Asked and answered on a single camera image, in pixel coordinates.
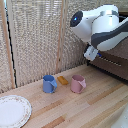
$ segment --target blue mug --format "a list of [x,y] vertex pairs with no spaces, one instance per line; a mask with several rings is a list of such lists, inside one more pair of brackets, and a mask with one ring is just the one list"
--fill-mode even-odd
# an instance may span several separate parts
[[45,75],[43,77],[43,91],[46,93],[53,93],[57,88],[56,80],[51,75]]

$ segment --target cup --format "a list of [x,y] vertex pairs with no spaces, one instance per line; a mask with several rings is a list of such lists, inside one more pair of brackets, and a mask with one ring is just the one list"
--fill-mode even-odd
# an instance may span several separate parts
[[51,75],[45,75],[43,77],[43,91],[46,93],[53,93],[57,88],[56,80]]
[[73,75],[71,81],[71,90],[75,93],[81,93],[86,88],[84,77]]

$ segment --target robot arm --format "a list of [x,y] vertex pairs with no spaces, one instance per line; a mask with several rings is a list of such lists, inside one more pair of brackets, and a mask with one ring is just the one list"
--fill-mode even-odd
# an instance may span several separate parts
[[90,42],[84,56],[91,61],[98,50],[110,50],[128,36],[128,18],[119,23],[118,8],[114,5],[78,11],[73,15],[70,27],[82,41]]

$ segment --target plate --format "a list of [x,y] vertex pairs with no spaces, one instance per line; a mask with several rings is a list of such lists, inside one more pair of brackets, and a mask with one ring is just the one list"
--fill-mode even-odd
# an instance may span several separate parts
[[0,128],[20,128],[31,116],[31,104],[21,96],[0,98]]

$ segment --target small yellow toy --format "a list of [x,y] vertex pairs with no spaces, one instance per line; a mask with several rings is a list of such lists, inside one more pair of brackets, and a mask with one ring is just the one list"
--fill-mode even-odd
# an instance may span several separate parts
[[63,76],[59,76],[57,77],[58,81],[62,84],[62,85],[67,85],[68,81],[63,77]]

